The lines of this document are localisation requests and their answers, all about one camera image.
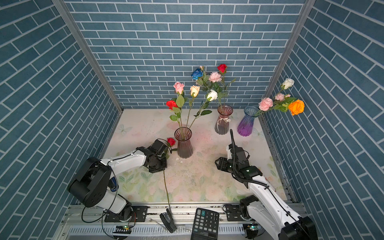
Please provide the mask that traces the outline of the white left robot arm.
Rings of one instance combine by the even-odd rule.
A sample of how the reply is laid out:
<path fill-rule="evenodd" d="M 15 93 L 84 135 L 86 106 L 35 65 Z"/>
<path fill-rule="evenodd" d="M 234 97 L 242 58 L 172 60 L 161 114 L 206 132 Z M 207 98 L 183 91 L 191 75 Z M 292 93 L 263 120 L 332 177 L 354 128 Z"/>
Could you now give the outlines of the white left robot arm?
<path fill-rule="evenodd" d="M 131 217 L 132 205 L 118 194 L 118 175 L 128 170 L 145 167 L 157 173 L 167 167 L 166 156 L 170 144 L 157 139 L 149 147 L 137 147 L 134 151 L 108 159 L 90 157 L 83 162 L 68 184 L 68 192 L 85 207 L 108 210 L 125 221 Z"/>

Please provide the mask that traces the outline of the small red rose stem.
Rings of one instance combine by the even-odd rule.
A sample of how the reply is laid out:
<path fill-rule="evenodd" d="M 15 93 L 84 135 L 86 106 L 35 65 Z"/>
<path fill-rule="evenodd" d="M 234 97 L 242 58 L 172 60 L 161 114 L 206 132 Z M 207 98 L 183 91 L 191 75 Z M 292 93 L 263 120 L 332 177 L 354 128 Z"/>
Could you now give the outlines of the small red rose stem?
<path fill-rule="evenodd" d="M 227 65 L 221 64 L 218 66 L 218 71 L 220 74 L 225 74 L 227 72 Z"/>

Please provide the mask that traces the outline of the pink rose single stem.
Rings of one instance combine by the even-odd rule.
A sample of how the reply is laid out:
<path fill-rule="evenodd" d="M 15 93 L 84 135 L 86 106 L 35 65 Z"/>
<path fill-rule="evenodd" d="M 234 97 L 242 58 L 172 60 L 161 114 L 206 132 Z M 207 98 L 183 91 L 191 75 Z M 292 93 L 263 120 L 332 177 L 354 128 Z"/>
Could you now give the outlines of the pink rose single stem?
<path fill-rule="evenodd" d="M 174 84 L 175 92 L 178 94 L 178 96 L 176 98 L 176 103 L 177 103 L 178 107 L 180 107 L 180 109 L 181 109 L 181 116 L 182 116 L 182 107 L 184 106 L 184 103 L 185 103 L 185 99 L 183 97 L 184 86 L 185 85 L 180 83 L 180 82 L 176 82 Z M 180 132 L 181 132 L 181 140 L 185 141 L 187 136 L 186 136 L 185 130 L 183 128 L 183 123 L 182 123 L 182 128 L 180 129 Z"/>

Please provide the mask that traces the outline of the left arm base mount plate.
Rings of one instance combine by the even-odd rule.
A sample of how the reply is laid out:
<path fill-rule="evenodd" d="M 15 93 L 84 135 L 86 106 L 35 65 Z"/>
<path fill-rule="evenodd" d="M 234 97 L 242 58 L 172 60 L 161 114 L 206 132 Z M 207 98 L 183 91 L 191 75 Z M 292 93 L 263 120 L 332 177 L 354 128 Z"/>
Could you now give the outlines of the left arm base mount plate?
<path fill-rule="evenodd" d="M 107 223 L 128 223 L 128 222 L 139 222 L 143 223 L 146 221 L 148 206 L 132 206 L 129 209 L 124 209 L 125 212 L 115 214 L 107 212 L 105 215 L 105 222 Z"/>

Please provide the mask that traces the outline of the white rose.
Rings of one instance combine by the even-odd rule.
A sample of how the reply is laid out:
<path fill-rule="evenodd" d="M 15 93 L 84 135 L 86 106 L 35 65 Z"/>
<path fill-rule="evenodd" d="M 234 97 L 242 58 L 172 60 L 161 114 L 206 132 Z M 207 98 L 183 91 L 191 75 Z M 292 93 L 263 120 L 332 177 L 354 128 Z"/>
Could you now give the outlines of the white rose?
<path fill-rule="evenodd" d="M 189 125 L 189 128 L 192 127 L 194 122 L 201 116 L 208 115 L 212 111 L 207 110 L 208 106 L 210 105 L 211 102 L 215 101 L 218 98 L 218 93 L 215 90 L 210 90 L 210 92 L 207 94 L 206 100 L 204 103 L 201 104 L 197 114 L 195 115 L 194 120 L 192 123 Z"/>
<path fill-rule="evenodd" d="M 285 81 L 281 85 L 281 90 L 284 91 L 291 88 L 294 85 L 294 83 L 295 81 L 291 78 L 285 79 Z"/>

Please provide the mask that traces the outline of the orange rose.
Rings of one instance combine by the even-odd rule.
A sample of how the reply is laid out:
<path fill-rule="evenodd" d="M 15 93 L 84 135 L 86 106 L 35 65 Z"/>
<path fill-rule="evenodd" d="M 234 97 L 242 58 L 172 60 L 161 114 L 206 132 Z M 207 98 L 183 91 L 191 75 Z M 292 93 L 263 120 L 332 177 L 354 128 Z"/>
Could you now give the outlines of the orange rose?
<path fill-rule="evenodd" d="M 301 114 L 305 110 L 305 103 L 293 97 L 286 98 L 276 105 L 276 109 L 281 112 L 290 112 L 292 116 Z"/>

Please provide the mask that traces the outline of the purple blue ribbed glass vase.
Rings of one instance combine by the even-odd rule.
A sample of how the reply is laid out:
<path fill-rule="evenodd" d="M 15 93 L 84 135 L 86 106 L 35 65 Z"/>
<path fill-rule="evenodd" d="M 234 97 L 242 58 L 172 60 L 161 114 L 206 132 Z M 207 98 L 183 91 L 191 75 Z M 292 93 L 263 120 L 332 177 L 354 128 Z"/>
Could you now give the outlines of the purple blue ribbed glass vase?
<path fill-rule="evenodd" d="M 254 121 L 258 117 L 258 107 L 246 107 L 244 109 L 244 117 L 237 127 L 237 132 L 243 137 L 248 137 L 252 134 L 254 128 Z"/>

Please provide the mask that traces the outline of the dark smoky glass vase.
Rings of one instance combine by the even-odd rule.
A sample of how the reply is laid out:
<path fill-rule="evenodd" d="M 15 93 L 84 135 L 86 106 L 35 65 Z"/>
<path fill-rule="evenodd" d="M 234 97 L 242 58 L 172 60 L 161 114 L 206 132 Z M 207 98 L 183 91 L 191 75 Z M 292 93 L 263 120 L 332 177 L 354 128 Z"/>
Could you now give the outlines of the dark smoky glass vase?
<path fill-rule="evenodd" d="M 193 154 L 192 131 L 187 127 L 181 127 L 175 131 L 174 137 L 178 141 L 177 153 L 179 157 L 182 159 L 191 157 Z"/>

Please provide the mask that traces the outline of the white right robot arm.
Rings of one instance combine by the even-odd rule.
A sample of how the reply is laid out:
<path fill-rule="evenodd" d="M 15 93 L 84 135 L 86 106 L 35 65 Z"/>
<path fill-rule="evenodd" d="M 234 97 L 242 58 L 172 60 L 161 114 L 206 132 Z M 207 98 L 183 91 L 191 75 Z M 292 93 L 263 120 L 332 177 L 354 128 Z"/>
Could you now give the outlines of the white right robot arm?
<path fill-rule="evenodd" d="M 231 173 L 251 195 L 240 200 L 241 216 L 255 220 L 274 240 L 317 240 L 315 223 L 302 217 L 276 193 L 263 173 L 251 166 L 247 152 L 236 145 L 226 148 L 228 157 L 215 161 L 218 170 Z"/>

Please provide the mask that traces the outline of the blue rose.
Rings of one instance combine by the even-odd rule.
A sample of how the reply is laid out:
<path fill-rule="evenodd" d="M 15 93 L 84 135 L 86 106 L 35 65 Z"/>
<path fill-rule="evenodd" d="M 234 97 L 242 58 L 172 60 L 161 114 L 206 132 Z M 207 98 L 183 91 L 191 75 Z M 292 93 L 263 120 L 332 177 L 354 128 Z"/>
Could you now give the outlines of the blue rose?
<path fill-rule="evenodd" d="M 201 68 L 198 68 L 196 69 L 192 74 L 191 74 L 191 77 L 194 79 L 194 80 L 198 80 L 199 78 L 201 78 L 203 76 L 203 71 Z"/>

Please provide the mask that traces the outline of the large pink rose spray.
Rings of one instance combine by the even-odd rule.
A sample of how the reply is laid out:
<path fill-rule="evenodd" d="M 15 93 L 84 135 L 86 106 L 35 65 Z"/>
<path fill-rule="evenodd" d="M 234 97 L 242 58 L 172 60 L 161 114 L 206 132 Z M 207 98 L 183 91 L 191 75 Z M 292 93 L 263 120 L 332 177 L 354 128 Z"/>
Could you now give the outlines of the large pink rose spray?
<path fill-rule="evenodd" d="M 229 87 L 236 81 L 236 79 L 226 82 L 225 75 L 227 72 L 225 74 L 220 74 L 217 70 L 216 72 L 207 74 L 203 66 L 200 66 L 199 68 L 202 69 L 203 76 L 196 80 L 196 84 L 201 87 L 201 90 L 207 92 L 207 94 L 210 90 L 215 90 L 218 93 L 218 98 L 216 100 L 219 101 L 219 106 L 222 106 L 225 102 L 225 98 L 229 94 Z"/>

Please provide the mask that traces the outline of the peach rose stem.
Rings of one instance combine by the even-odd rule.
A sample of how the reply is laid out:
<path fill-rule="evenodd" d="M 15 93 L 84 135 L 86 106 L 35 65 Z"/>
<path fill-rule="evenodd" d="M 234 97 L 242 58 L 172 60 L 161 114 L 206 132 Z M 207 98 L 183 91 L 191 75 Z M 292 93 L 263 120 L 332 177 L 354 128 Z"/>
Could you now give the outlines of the peach rose stem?
<path fill-rule="evenodd" d="M 192 107 L 194 106 L 195 98 L 198 96 L 199 92 L 200 92 L 199 86 L 192 86 L 190 88 L 190 94 L 191 94 L 192 99 L 189 101 L 189 111 L 188 111 L 188 117 L 187 117 L 187 123 L 186 123 L 187 128 L 190 127 L 189 119 L 190 119 L 190 115 L 191 115 L 191 110 L 192 110 Z"/>

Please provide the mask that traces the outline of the pink glass vase with twine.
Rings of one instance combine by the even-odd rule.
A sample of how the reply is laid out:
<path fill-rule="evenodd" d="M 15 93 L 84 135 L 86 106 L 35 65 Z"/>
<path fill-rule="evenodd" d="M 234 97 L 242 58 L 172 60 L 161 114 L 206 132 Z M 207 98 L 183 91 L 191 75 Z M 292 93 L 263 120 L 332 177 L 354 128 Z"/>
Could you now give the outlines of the pink glass vase with twine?
<path fill-rule="evenodd" d="M 230 130 L 230 116 L 233 114 L 233 108 L 228 105 L 219 106 L 218 114 L 215 131 L 219 135 L 225 135 Z"/>

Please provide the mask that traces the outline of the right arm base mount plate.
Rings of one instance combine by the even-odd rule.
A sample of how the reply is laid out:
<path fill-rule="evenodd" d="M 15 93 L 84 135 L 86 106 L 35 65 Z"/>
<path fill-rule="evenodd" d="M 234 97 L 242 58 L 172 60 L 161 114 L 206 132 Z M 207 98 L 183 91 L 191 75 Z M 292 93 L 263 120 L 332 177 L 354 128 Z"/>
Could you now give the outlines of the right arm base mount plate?
<path fill-rule="evenodd" d="M 228 222 L 249 221 L 250 218 L 246 215 L 245 209 L 240 205 L 225 204 L 222 206 Z"/>

